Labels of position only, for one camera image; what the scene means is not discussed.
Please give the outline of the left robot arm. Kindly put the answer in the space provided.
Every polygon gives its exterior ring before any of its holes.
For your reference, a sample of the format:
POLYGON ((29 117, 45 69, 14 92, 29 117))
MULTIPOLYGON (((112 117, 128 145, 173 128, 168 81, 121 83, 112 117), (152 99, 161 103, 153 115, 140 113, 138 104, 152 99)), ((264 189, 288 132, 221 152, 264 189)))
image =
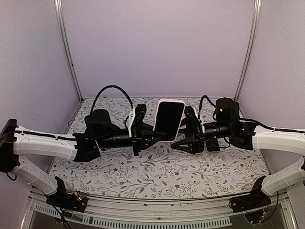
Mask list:
POLYGON ((85 117, 84 133, 57 135, 34 132, 9 119, 0 133, 0 170, 24 179, 29 185, 67 207, 71 194, 66 192, 63 180, 52 177, 26 158, 26 155, 61 157, 74 162, 90 162, 101 156, 100 151, 112 148, 132 147, 135 156, 166 138, 143 122, 146 105, 139 104, 129 114, 130 124, 121 129, 111 122, 105 109, 91 111, 85 117))

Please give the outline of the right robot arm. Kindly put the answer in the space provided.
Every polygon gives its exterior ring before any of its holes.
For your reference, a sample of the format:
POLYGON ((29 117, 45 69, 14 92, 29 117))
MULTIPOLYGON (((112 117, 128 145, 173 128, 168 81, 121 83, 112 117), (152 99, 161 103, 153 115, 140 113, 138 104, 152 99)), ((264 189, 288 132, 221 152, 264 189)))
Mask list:
MULTIPOLYGON (((305 132, 298 129, 268 127, 256 120, 240 117, 239 103, 231 98, 215 102, 215 121, 203 123, 200 115, 191 106, 185 109, 184 127, 180 132, 185 138, 171 144, 171 148, 190 154, 204 150, 207 142, 228 138, 228 143, 240 149, 271 149, 305 154, 305 132)), ((305 180, 305 158, 301 157, 284 169, 256 180, 246 203, 258 207, 271 194, 305 180)))

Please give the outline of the floral patterned table mat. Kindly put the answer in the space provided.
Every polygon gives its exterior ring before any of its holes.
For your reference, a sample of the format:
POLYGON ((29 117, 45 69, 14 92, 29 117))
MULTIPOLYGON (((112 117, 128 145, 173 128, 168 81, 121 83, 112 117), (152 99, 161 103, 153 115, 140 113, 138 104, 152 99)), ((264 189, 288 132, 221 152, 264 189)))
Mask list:
POLYGON ((220 139, 221 150, 192 155, 157 143, 138 156, 131 148, 102 151, 82 163, 54 159, 49 173, 60 177, 68 190, 96 196, 142 199, 220 197, 251 190, 268 174, 260 151, 238 149, 220 139))

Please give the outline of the front aluminium rail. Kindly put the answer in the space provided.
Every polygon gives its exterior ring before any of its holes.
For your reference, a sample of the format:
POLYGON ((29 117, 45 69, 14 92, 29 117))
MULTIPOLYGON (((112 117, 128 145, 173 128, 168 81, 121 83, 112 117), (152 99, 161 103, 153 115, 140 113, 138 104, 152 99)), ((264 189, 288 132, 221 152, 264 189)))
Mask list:
MULTIPOLYGON (((234 216, 253 213, 260 210, 256 208, 245 212, 233 213, 229 207, 230 198, 244 196, 224 196, 217 198, 197 199, 128 199, 108 196, 87 195, 87 207, 81 215, 100 217, 102 219, 114 219, 121 221, 143 221, 143 222, 178 222, 198 221, 200 219, 212 219, 222 216, 234 216)), ((271 206, 266 217, 270 217, 275 206, 276 194, 271 198, 271 206)), ((46 206, 45 197, 37 188, 32 188, 26 202, 26 211, 22 218, 23 226, 29 225, 36 204, 46 206)), ((293 210, 286 191, 279 191, 279 202, 276 211, 266 222, 271 220, 287 224, 295 220, 293 210)))

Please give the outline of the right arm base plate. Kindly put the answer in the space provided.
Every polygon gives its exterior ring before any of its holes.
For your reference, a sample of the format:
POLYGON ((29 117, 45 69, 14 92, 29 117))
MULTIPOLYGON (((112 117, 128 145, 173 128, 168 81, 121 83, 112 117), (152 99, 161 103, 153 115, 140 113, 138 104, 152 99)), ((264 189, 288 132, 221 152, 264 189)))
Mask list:
POLYGON ((270 197, 264 193, 250 193, 240 197, 234 197, 229 200, 229 208, 233 213, 252 210, 271 204, 270 197))

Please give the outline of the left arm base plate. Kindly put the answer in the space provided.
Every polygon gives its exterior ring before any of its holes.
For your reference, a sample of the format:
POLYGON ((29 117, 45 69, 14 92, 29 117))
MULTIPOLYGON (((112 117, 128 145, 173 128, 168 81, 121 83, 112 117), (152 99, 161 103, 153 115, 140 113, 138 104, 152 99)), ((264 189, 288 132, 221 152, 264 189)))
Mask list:
POLYGON ((61 209, 72 210, 84 213, 87 207, 88 199, 82 194, 68 194, 57 191, 52 195, 46 196, 46 203, 59 207, 61 209))

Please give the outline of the right aluminium frame post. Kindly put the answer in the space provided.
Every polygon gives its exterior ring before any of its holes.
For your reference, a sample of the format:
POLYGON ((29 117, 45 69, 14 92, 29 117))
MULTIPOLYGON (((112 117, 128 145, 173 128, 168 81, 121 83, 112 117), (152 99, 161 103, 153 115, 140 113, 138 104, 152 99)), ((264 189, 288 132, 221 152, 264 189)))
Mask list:
POLYGON ((253 14, 252 14, 252 22, 250 27, 250 33, 249 33, 249 39, 246 47, 244 62, 241 69, 240 78, 237 84, 237 88, 234 94, 234 100, 239 101, 241 98, 242 90, 244 87, 244 83, 246 81, 248 68, 250 66, 252 52, 254 48, 254 43, 256 39, 256 34, 259 26, 259 20, 260 20, 260 12, 261 12, 261 6, 262 1, 261 0, 255 0, 254 1, 254 8, 253 8, 253 14))

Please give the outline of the aluminium frame post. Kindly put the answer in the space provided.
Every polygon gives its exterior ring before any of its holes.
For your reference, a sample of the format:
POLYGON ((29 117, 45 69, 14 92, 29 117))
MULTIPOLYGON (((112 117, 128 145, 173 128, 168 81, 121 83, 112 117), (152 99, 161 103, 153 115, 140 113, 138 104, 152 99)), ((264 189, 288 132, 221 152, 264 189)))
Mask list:
POLYGON ((249 33, 249 39, 246 47, 244 62, 241 69, 240 78, 237 84, 237 88, 234 94, 234 100, 239 101, 241 98, 242 90, 244 87, 244 83, 246 81, 248 68, 250 66, 252 52, 254 48, 254 43, 256 39, 256 34, 259 26, 259 20, 260 20, 260 12, 261 12, 261 6, 262 1, 261 0, 255 0, 254 1, 254 8, 253 8, 253 14, 252 14, 252 22, 250 27, 250 33, 249 33))
POLYGON ((71 76, 72 85, 75 90, 78 101, 82 102, 83 96, 82 96, 81 88, 80 88, 80 85, 79 85, 79 82, 77 79, 74 62, 72 59, 71 50, 70 50, 70 46, 69 46, 69 40, 68 40, 68 36, 67 36, 63 8, 62 8, 62 1, 55 0, 54 6, 55 6, 55 14, 56 14, 59 31, 60 31, 61 41, 62 41, 62 45, 63 45, 63 50, 65 53, 65 58, 66 58, 68 69, 69 69, 70 76, 71 76))

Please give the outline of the left aluminium frame post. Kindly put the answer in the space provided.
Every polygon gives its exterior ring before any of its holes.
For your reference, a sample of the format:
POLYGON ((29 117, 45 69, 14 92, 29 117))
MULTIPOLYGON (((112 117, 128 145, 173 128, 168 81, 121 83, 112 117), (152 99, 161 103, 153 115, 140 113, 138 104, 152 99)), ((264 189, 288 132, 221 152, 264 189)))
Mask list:
POLYGON ((83 96, 82 96, 81 88, 80 88, 80 85, 79 85, 79 82, 77 79, 74 62, 72 59, 71 50, 70 50, 70 46, 69 46, 69 40, 68 40, 68 36, 67 36, 63 8, 62 8, 62 1, 55 0, 54 6, 55 6, 55 14, 56 14, 59 31, 60 31, 61 41, 62 41, 62 45, 63 45, 63 50, 65 53, 65 58, 66 58, 68 69, 69 69, 70 76, 71 76, 72 85, 75 90, 78 101, 82 102, 83 96))

